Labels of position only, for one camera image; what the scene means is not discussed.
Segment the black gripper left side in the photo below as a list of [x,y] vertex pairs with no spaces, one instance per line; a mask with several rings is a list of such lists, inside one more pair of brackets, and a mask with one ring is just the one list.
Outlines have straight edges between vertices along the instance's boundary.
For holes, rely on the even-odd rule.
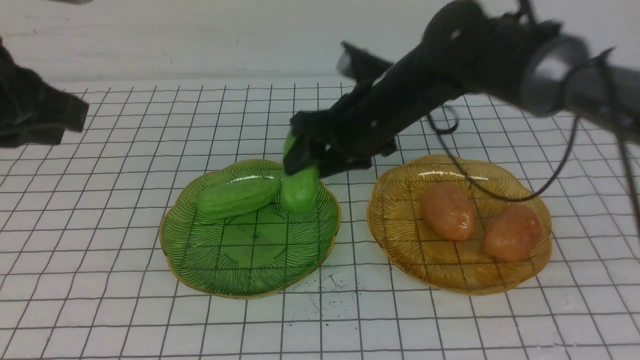
[[57,146],[66,132],[81,133],[90,105],[18,65],[0,45],[0,146]]

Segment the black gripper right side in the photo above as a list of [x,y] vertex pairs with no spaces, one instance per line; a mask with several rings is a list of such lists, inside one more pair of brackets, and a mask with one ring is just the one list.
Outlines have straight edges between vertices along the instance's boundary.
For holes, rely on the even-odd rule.
[[363,82],[328,109],[298,111],[290,119],[295,141],[283,159],[285,173],[292,176],[318,166],[325,178],[366,170],[375,156],[395,153],[400,93],[397,81]]

